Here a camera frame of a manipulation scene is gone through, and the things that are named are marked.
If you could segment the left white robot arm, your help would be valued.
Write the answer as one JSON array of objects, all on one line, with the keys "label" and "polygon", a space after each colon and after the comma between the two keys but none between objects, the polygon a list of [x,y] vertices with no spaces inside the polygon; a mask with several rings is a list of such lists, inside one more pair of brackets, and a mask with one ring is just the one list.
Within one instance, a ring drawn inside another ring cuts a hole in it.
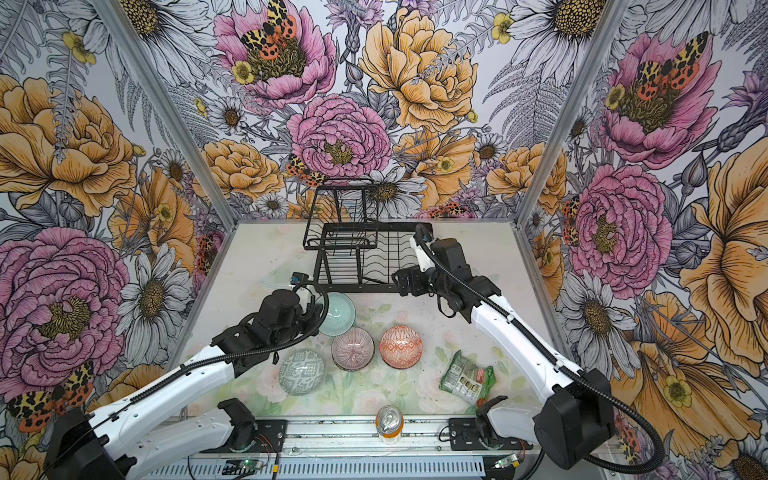
[{"label": "left white robot arm", "polygon": [[136,392],[90,413],[71,411],[53,427],[43,474],[48,479],[139,479],[201,450],[245,447],[255,435],[250,411],[227,400],[200,420],[162,424],[202,395],[237,379],[319,332],[328,292],[296,273],[288,289],[215,336],[189,360]]}]

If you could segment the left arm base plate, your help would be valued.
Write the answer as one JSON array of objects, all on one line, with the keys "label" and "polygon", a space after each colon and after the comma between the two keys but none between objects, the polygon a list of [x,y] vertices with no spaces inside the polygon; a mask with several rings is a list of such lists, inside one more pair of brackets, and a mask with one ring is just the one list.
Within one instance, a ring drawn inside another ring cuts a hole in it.
[{"label": "left arm base plate", "polygon": [[250,425],[237,426],[222,446],[202,450],[202,453],[280,453],[287,426],[288,421],[284,419],[256,419]]}]

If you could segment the mint green bowl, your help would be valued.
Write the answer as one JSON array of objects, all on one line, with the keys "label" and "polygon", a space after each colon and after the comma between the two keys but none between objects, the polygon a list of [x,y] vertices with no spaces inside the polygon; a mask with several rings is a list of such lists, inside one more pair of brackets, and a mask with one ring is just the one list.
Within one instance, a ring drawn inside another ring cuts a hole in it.
[{"label": "mint green bowl", "polygon": [[329,337],[337,337],[346,333],[355,323],[356,308],[352,300],[343,293],[330,292],[330,302],[325,320],[320,325],[319,332]]}]

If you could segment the orange patterned bowl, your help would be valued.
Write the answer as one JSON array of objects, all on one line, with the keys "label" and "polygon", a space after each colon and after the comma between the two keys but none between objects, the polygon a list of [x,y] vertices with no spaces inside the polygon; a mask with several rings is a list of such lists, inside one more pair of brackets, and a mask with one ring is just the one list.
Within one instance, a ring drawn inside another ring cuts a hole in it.
[{"label": "orange patterned bowl", "polygon": [[379,342],[383,361],[398,370],[415,366],[423,354],[420,335],[411,327],[396,325],[387,329]]}]

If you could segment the pink striped bowl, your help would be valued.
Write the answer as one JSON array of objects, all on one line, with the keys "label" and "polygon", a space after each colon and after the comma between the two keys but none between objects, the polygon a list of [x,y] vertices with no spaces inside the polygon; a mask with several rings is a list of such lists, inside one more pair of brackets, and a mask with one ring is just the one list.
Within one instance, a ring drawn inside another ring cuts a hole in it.
[{"label": "pink striped bowl", "polygon": [[351,327],[347,332],[334,338],[331,357],[341,370],[355,372],[370,364],[375,353],[375,343],[369,332],[360,327]]}]

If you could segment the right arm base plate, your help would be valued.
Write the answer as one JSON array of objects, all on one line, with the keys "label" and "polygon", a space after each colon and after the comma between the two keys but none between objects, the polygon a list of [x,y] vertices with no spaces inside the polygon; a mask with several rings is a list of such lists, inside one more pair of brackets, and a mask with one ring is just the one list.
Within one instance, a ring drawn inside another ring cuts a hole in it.
[{"label": "right arm base plate", "polygon": [[477,417],[450,418],[448,439],[452,451],[522,451],[533,447],[530,442],[500,436]]}]

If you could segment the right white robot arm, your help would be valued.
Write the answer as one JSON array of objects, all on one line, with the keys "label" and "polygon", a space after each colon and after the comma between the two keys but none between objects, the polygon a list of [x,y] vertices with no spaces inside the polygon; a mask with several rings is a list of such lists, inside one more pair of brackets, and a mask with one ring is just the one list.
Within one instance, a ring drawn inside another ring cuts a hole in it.
[{"label": "right white robot arm", "polygon": [[580,461],[597,463],[596,451],[616,433],[608,379],[582,369],[531,330],[490,279],[472,273],[457,240],[434,239],[420,224],[410,245],[417,265],[392,275],[400,295],[446,300],[519,366],[541,403],[531,410],[505,396],[488,401],[477,413],[485,440],[533,443],[564,470]]}]

